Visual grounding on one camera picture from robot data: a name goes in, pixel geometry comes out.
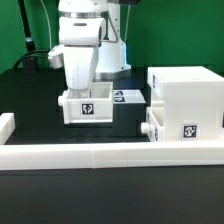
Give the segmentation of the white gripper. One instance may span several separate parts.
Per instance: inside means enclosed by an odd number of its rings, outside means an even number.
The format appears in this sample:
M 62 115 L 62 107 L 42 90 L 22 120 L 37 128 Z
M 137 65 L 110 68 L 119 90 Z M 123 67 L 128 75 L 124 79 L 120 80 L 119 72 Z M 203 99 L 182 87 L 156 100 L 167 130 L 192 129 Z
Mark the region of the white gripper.
M 63 58 L 68 88 L 88 90 L 98 63 L 98 48 L 65 46 Z

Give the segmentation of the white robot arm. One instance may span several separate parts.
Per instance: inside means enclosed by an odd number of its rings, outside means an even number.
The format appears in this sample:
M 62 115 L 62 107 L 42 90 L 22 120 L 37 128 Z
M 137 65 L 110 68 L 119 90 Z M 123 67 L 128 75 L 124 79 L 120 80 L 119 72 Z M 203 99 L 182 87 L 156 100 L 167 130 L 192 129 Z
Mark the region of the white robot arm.
M 129 69 L 120 6 L 141 0 L 59 0 L 59 43 L 67 86 L 86 91 L 96 73 Z

